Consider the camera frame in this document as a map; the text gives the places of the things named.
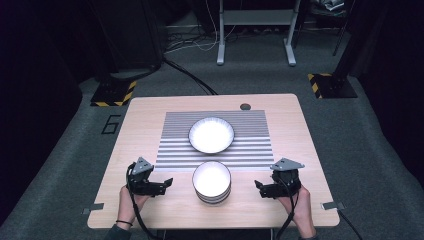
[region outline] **striped mat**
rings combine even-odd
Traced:
[[[222,152],[206,154],[190,144],[188,134],[206,117],[226,120],[234,141]],[[167,112],[155,171],[194,171],[205,161],[219,161],[230,170],[269,170],[274,163],[265,111]]]

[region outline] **white bowl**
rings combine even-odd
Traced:
[[[191,145],[203,153],[218,153],[225,150],[234,140],[234,130],[221,118],[208,117],[197,121],[190,129]]]
[[[197,196],[206,203],[220,203],[231,191],[230,170],[217,161],[200,164],[194,171],[192,180]]]

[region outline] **wooden table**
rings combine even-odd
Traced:
[[[251,110],[265,111],[275,161],[285,157],[305,164],[305,168],[299,169],[299,175],[312,195],[314,224],[336,226],[337,212],[321,208],[321,203],[333,199],[298,99],[293,94],[134,98],[95,200],[95,203],[104,203],[104,207],[90,213],[88,226],[110,228],[114,224],[119,190],[125,184],[125,173],[131,163],[142,156],[155,165],[167,112],[238,111],[243,103],[249,104]],[[151,182],[163,182],[171,177],[174,181],[164,196],[151,198],[144,205],[141,216],[148,228],[278,228],[287,218],[283,206],[277,200],[261,198],[254,184],[254,180],[271,184],[272,170],[231,172],[231,194],[216,206],[199,200],[192,174],[152,172]]]

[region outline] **gray carpet floor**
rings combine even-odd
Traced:
[[[289,67],[282,47],[284,35],[239,38],[227,44],[224,66],[216,65],[217,45],[165,54],[206,82],[220,95],[293,93],[299,98],[318,156],[335,201],[363,239],[424,239],[424,194],[382,134],[367,96],[356,78],[352,99],[316,99],[308,73],[331,73],[346,45],[332,56],[334,32],[305,31]],[[110,115],[122,123],[128,106],[90,107],[98,83],[80,84],[81,106],[55,149],[9,218],[0,239],[102,239],[107,229],[87,226],[84,208],[94,203],[116,134],[101,134]],[[163,65],[137,81],[133,97],[204,95],[188,76]],[[134,229],[132,239],[147,239]],[[318,228],[321,239],[357,239],[341,220]],[[295,228],[283,239],[297,239]]]

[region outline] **human hand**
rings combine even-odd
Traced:
[[[138,209],[141,211],[144,203],[149,199],[150,196],[141,196],[134,195],[134,201],[138,206]],[[128,223],[133,223],[135,219],[135,212],[133,203],[131,200],[130,193],[128,189],[123,186],[119,192],[119,210],[118,210],[118,220],[125,221]],[[123,222],[117,222],[116,225],[122,229],[128,230],[131,228],[131,225]]]
[[[292,211],[292,205],[289,197],[277,198],[283,204],[287,213]],[[297,204],[294,209],[293,222],[296,224],[302,238],[311,238],[316,235],[314,223],[312,221],[311,210],[311,194],[303,185],[300,187],[299,192],[293,195],[293,200]]]

